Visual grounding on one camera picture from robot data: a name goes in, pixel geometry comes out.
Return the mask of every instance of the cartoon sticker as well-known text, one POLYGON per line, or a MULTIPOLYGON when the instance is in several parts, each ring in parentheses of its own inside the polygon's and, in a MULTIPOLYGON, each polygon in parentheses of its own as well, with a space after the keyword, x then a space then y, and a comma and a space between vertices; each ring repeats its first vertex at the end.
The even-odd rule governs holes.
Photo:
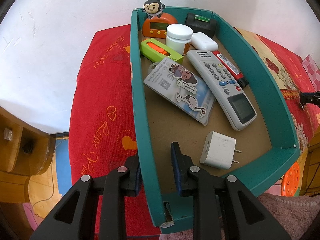
POLYGON ((194 111, 198 111, 200 112, 200 118, 203 117, 207 111, 206 108, 204 107, 199 107, 198 106, 198 100, 191 96, 191 95, 186 95, 185 97, 183 97, 182 95, 180 95, 178 92, 176 93, 176 100, 178 102, 180 101, 185 101, 188 103, 190 109, 194 110, 194 111))
POLYGON ((177 80, 177 85, 195 94, 197 89, 195 86, 198 84, 198 80, 195 75, 186 70, 182 65, 172 64, 168 68, 168 71, 177 80))

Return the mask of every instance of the monkey face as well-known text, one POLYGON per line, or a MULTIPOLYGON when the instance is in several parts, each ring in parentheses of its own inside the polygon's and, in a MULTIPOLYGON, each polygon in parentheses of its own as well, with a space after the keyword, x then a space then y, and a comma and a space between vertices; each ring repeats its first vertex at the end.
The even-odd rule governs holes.
POLYGON ((150 14, 157 13, 159 11, 159 4, 156 2, 153 2, 151 4, 145 4, 144 9, 147 13, 150 14))

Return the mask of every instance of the silver rivet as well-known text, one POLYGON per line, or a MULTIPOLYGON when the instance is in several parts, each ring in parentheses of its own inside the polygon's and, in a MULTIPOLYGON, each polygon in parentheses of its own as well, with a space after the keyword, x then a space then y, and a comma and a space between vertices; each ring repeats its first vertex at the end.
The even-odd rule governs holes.
POLYGON ((86 181, 88 181, 90 179, 90 176, 89 175, 83 175, 82 177, 81 177, 81 180, 83 181, 83 182, 86 182, 86 181))
POLYGON ((198 172, 198 171, 200 170, 200 168, 199 168, 198 166, 191 166, 191 167, 190 167, 190 170, 191 170, 192 172, 198 172))
POLYGON ((229 176, 227 177, 227 180, 230 181, 230 182, 236 182, 237 177, 234 176, 234 175, 229 175, 229 176))
POLYGON ((127 169, 128 169, 128 168, 127 168, 126 166, 120 166, 120 167, 118 168, 118 171, 122 173, 122 172, 126 172, 127 169))

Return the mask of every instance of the orange plastic stool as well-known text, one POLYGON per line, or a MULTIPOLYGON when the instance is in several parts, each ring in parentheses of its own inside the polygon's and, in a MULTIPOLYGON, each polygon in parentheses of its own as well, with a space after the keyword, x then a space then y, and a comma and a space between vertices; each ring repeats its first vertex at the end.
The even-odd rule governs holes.
POLYGON ((300 180, 300 167, 295 162, 290 169, 283 175, 281 183, 281 196, 293 197, 296 193, 300 180))

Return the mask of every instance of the monkey figurine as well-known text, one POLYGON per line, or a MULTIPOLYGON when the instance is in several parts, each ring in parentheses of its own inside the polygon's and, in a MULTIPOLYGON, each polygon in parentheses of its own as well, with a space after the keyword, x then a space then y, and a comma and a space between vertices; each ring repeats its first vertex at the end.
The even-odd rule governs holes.
POLYGON ((144 3, 142 11, 148 14, 149 19, 153 16, 160 18, 164 8, 165 5, 160 0, 148 0, 144 3))

